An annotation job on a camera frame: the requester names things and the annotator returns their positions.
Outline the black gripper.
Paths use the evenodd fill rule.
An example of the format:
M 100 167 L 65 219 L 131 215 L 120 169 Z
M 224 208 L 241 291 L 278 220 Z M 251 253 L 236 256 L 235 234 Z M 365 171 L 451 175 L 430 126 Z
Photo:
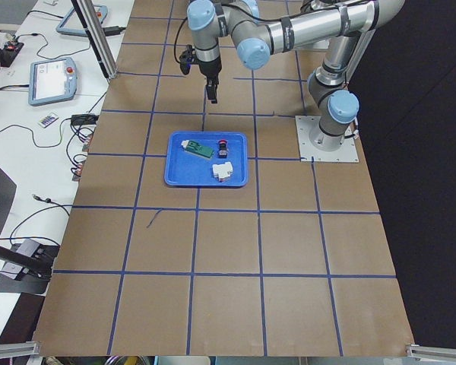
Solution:
M 203 76 L 206 77 L 207 84 L 205 90 L 207 98 L 211 103 L 218 103 L 217 87 L 219 84 L 219 73 L 221 73 L 221 60 L 200 61 L 198 67 Z

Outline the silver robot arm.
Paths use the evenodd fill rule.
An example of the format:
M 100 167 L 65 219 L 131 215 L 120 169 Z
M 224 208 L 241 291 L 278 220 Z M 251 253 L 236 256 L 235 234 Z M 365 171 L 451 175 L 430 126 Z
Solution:
M 348 65 L 361 36 L 392 20 L 402 1 L 305 1 L 299 13 L 277 19 L 259 16 L 255 1 L 192 1 L 186 22 L 193 44 L 176 61 L 183 74 L 197 65 L 206 79 L 206 94 L 217 102 L 222 70 L 219 40 L 231 37 L 241 63 L 259 70 L 272 55 L 328 40 L 321 66 L 308 79 L 309 93 L 321 112 L 309 138 L 321 151 L 336 151 L 359 112 L 355 94 L 344 90 Z

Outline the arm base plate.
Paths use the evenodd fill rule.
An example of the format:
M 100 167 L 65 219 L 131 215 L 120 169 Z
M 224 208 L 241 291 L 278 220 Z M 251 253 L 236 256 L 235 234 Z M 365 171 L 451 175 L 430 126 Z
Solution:
M 296 116 L 299 159 L 303 162 L 358 163 L 351 124 L 343 135 L 332 137 L 320 129 L 320 116 Z

